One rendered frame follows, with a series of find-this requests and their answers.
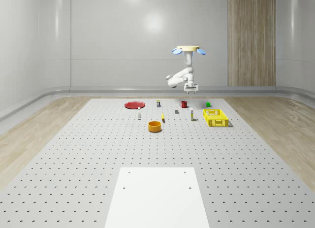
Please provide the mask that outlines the red plate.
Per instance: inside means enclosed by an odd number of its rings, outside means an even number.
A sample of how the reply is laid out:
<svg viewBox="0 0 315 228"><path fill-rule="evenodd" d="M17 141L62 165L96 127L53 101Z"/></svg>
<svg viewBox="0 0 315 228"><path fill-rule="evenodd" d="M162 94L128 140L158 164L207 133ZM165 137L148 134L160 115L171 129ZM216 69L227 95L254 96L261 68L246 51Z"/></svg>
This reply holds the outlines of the red plate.
<svg viewBox="0 0 315 228"><path fill-rule="evenodd" d="M125 108L128 109L138 109L145 107L145 103L141 101L130 101L125 103Z"/></svg>

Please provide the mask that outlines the drone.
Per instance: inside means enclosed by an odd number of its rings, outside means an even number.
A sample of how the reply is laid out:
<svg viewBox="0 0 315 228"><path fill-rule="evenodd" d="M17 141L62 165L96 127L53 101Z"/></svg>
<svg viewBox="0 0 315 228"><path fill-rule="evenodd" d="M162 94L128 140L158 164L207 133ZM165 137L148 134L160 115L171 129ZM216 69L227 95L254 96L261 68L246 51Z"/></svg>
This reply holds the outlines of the drone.
<svg viewBox="0 0 315 228"><path fill-rule="evenodd" d="M178 55L182 53L183 51L193 52L196 51L197 53L201 55L205 55L205 51L200 49L199 46L193 46L193 45L184 45L184 46L177 46L176 48L172 49L172 53L175 55Z"/></svg>

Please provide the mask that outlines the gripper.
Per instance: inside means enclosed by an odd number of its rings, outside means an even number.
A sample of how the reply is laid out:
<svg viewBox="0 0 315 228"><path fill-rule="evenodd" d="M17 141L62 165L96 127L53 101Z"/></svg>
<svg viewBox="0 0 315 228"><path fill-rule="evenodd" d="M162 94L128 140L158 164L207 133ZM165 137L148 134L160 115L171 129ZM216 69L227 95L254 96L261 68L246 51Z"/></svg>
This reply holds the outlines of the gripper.
<svg viewBox="0 0 315 228"><path fill-rule="evenodd" d="M191 83L186 83L184 85L184 91L189 93L196 93L198 91L198 84L192 85Z"/></svg>

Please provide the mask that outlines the white board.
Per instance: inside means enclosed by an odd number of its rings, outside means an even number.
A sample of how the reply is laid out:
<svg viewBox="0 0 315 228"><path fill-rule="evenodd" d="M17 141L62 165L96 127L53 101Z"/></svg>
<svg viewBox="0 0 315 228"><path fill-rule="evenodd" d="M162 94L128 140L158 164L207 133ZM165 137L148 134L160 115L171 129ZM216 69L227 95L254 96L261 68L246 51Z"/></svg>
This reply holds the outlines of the white board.
<svg viewBox="0 0 315 228"><path fill-rule="evenodd" d="M122 167L105 228L209 228L192 167Z"/></svg>

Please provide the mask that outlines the yellow basket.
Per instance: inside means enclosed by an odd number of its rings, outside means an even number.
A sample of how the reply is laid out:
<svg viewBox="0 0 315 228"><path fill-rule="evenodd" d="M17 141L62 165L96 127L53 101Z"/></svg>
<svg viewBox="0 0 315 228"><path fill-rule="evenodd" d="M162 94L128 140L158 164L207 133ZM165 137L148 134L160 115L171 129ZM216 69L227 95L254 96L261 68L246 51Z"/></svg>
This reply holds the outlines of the yellow basket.
<svg viewBox="0 0 315 228"><path fill-rule="evenodd" d="M210 127L227 127L228 117L221 109L203 109L203 117Z"/></svg>

